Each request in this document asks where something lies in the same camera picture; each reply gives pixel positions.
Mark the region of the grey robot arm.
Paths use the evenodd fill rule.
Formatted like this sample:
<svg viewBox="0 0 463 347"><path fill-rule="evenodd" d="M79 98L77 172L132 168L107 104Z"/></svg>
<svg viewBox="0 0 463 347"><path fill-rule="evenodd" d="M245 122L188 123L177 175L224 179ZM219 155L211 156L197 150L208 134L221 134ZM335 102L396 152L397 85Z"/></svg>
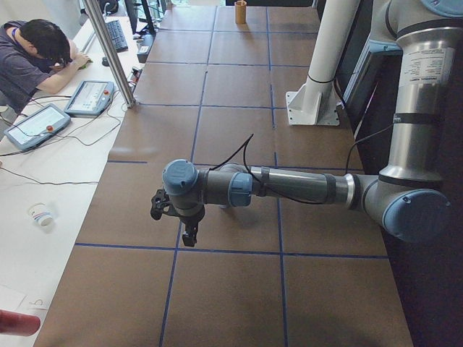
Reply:
<svg viewBox="0 0 463 347"><path fill-rule="evenodd" d="M442 103L461 41L460 1L375 1L366 47L402 53L388 164L378 175L333 176L230 161L199 169L178 159L163 170L151 216L180 219L184 245L192 247L207 204L247 206L252 196L272 196L361 210L402 241L433 238L444 230L451 209L440 192L436 158Z"/></svg>

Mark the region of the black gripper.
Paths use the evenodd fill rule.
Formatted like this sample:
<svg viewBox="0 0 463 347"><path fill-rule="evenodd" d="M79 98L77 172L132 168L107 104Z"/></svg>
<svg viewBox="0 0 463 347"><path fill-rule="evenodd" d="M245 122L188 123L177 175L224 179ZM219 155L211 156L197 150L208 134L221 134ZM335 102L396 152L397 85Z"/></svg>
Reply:
<svg viewBox="0 0 463 347"><path fill-rule="evenodd" d="M190 216L181 216L179 218L184 224L185 231L191 231L191 235L187 232L182 234L182 241L186 247L195 246L197 243L197 232L199 222L203 219L203 213L198 212Z"/></svg>

